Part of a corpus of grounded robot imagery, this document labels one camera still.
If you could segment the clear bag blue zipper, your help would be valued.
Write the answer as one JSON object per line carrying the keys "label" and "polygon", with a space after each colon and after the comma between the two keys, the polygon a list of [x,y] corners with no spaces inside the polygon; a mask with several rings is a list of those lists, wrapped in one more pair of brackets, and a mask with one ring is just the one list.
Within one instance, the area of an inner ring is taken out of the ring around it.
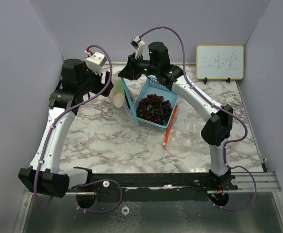
{"label": "clear bag blue zipper", "polygon": [[111,104],[118,115],[138,124],[135,95],[126,85],[124,78],[118,76],[119,73],[117,71],[112,74],[111,83],[113,88],[109,95]]}

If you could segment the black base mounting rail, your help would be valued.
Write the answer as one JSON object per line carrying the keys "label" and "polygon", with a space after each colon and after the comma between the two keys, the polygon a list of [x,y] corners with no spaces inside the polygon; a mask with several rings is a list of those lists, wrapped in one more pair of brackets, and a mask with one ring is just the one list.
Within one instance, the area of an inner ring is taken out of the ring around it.
{"label": "black base mounting rail", "polygon": [[216,178],[206,173],[94,173],[87,182],[67,190],[68,194],[96,194],[101,202],[207,201],[208,192],[235,191],[232,174]]}

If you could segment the clear bag orange zipper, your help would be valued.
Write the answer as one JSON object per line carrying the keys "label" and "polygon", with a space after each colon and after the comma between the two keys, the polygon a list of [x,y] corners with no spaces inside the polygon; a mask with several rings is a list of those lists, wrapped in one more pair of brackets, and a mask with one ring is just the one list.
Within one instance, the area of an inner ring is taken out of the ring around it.
{"label": "clear bag orange zipper", "polygon": [[176,105],[163,139],[164,149],[191,147],[195,143],[203,144],[200,132],[205,125],[204,119],[197,113],[190,114],[186,108]]}

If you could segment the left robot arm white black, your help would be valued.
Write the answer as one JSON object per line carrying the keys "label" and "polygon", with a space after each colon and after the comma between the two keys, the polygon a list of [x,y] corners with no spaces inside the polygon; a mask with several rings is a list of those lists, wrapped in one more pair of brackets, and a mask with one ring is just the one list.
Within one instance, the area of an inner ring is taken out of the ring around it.
{"label": "left robot arm white black", "polygon": [[83,96],[89,92],[107,97],[113,84],[102,82],[104,55],[92,55],[85,61],[67,59],[62,65],[62,79],[50,95],[48,121],[40,145],[28,168],[21,168],[19,179],[35,195],[63,197],[75,186],[86,192],[92,189],[90,170],[75,167],[60,173],[60,157]]}

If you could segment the aluminium frame rail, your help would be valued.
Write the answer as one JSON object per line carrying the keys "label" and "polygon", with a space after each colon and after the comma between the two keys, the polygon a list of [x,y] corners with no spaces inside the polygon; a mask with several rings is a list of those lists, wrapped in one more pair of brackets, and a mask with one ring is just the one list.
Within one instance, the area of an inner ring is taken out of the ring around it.
{"label": "aluminium frame rail", "polygon": [[240,192],[275,192],[280,191],[280,183],[274,173],[245,172],[232,173],[221,185],[216,185],[208,178],[207,173],[145,173],[145,174],[95,174],[97,180],[111,179],[116,181],[124,191],[131,190],[170,190],[181,188],[193,188],[195,191],[216,191],[224,188],[224,191]]}

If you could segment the blue plastic basket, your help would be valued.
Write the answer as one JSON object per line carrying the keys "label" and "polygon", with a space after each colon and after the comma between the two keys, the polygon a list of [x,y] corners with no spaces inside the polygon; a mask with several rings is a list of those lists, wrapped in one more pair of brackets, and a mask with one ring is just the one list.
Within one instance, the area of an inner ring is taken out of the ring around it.
{"label": "blue plastic basket", "polygon": [[151,129],[165,131],[172,119],[178,94],[147,76],[138,96],[127,102],[133,121]]}

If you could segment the beige mushroom slice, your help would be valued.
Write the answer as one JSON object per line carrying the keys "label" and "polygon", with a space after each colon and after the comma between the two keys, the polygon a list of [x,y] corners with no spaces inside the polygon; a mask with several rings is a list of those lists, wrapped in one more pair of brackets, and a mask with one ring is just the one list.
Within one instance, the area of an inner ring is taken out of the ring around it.
{"label": "beige mushroom slice", "polygon": [[116,108],[121,108],[124,105],[124,95],[122,93],[114,95],[113,104]]}

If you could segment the dark grape bunch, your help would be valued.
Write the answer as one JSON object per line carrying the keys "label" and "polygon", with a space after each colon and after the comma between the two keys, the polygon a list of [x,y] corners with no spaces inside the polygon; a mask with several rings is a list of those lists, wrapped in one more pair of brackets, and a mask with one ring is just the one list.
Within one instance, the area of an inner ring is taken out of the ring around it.
{"label": "dark grape bunch", "polygon": [[163,96],[149,94],[140,100],[136,113],[139,118],[165,126],[172,114],[172,107]]}

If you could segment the small whiteboard wooden frame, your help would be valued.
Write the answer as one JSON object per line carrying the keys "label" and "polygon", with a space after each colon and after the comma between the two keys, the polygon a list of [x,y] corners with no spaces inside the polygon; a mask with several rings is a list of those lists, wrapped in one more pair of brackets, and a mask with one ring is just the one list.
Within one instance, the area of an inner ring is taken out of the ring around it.
{"label": "small whiteboard wooden frame", "polygon": [[196,77],[199,80],[241,80],[244,77],[243,45],[198,45]]}

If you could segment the green leaf vegetable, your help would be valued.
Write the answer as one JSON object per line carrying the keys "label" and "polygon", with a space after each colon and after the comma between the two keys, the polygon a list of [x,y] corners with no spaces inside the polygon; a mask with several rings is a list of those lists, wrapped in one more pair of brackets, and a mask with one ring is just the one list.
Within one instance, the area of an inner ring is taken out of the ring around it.
{"label": "green leaf vegetable", "polygon": [[123,93],[123,91],[124,89],[121,82],[117,82],[116,84],[114,84],[113,92],[115,95],[119,93]]}

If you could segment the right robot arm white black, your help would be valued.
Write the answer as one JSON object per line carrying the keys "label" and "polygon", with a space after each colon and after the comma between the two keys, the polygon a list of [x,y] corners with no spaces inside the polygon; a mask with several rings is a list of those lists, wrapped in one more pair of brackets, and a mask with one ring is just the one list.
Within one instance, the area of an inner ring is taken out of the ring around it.
{"label": "right robot arm white black", "polygon": [[209,184],[220,190],[227,184],[230,168],[226,165],[224,143],[230,137],[232,129],[232,112],[230,105],[223,106],[212,100],[186,76],[185,71],[171,64],[167,47],[162,42],[149,44],[150,59],[142,56],[145,43],[141,39],[132,40],[135,52],[128,56],[128,61],[119,77],[137,80],[142,75],[154,76],[156,81],[166,89],[186,100],[204,119],[201,131],[203,140],[209,145],[211,168]]}

